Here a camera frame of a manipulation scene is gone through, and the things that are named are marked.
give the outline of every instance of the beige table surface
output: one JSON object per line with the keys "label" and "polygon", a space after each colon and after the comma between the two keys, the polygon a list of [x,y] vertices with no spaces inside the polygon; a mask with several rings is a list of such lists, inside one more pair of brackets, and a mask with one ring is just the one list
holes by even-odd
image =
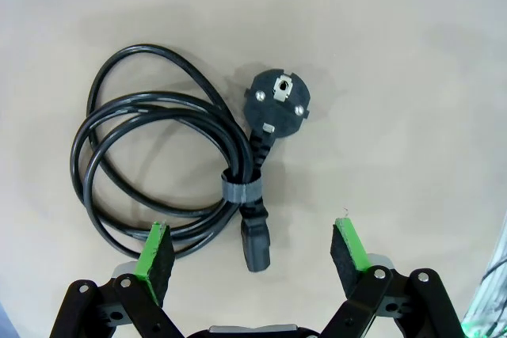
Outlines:
{"label": "beige table surface", "polygon": [[[72,281],[104,283],[127,260],[92,227],[68,156],[98,68],[137,42],[188,57],[239,119],[243,90],[266,68],[296,72],[312,96],[310,119],[265,164],[271,266],[246,270],[234,218],[173,270],[164,309],[183,333],[322,329],[344,301],[329,247],[345,209],[367,249],[401,273],[437,270],[463,316],[507,204],[505,0],[0,2],[0,301],[22,337],[48,336]],[[175,66],[143,56],[111,75],[102,99],[141,89],[200,94]],[[133,132],[112,156],[168,202],[219,197],[223,159],[175,123]],[[97,194],[125,220],[163,218],[103,175]],[[368,335],[391,336],[391,321]]]}

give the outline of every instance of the screw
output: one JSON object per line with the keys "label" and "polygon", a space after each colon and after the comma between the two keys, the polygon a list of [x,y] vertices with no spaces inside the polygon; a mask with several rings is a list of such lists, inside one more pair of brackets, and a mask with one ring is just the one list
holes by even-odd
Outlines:
{"label": "screw", "polygon": [[417,275],[417,278],[423,283],[427,283],[429,281],[429,276],[426,272],[421,272],[419,275]]}
{"label": "screw", "polygon": [[264,99],[266,99],[266,94],[265,94],[265,92],[264,92],[264,91],[260,91],[260,90],[259,90],[259,91],[257,91],[257,92],[255,93],[255,97],[257,98],[257,100],[258,100],[259,102],[262,102]]}
{"label": "screw", "polygon": [[130,280],[129,280],[129,279],[123,279],[123,280],[121,280],[120,285],[121,285],[123,288],[128,288],[128,287],[130,287]]}
{"label": "screw", "polygon": [[376,269],[375,272],[373,272],[373,275],[377,278],[377,279],[385,279],[386,277],[386,272],[384,272],[382,269]]}
{"label": "screw", "polygon": [[301,104],[299,106],[295,106],[294,112],[297,116],[301,116],[302,114],[304,114],[304,107]]}

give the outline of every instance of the transparent plastic object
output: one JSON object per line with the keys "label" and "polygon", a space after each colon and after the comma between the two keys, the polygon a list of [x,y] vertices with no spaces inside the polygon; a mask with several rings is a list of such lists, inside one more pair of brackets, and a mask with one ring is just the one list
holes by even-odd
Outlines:
{"label": "transparent plastic object", "polygon": [[468,337],[507,336],[507,215],[491,261],[465,314],[462,327]]}

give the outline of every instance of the silver screw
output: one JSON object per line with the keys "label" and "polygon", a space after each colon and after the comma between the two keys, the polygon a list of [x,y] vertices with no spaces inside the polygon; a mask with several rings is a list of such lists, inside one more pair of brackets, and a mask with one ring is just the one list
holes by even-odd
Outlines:
{"label": "silver screw", "polygon": [[304,114],[304,107],[301,104],[299,106],[295,106],[294,112],[297,116],[301,116],[302,114]]}
{"label": "silver screw", "polygon": [[429,281],[429,276],[426,272],[421,272],[419,275],[417,275],[417,278],[423,283],[427,283]]}
{"label": "silver screw", "polygon": [[385,279],[386,272],[384,272],[382,269],[376,269],[375,272],[373,272],[373,275],[375,275],[377,279]]}
{"label": "silver screw", "polygon": [[121,280],[120,285],[121,285],[123,288],[128,288],[128,287],[130,287],[130,280],[129,280],[129,279],[123,279],[123,280]]}
{"label": "silver screw", "polygon": [[260,90],[259,90],[259,91],[257,91],[257,92],[255,93],[255,97],[257,98],[257,100],[258,100],[259,102],[262,102],[264,99],[266,99],[266,94],[265,94],[265,92],[264,92],[264,91],[260,91]]}

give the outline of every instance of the gray velcro strap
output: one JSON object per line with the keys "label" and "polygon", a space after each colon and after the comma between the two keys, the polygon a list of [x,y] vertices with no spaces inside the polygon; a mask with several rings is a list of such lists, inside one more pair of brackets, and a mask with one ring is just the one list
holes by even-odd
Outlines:
{"label": "gray velcro strap", "polygon": [[233,184],[227,179],[226,169],[222,173],[222,197],[232,203],[248,203],[262,198],[261,173],[255,171],[254,181],[249,184]]}

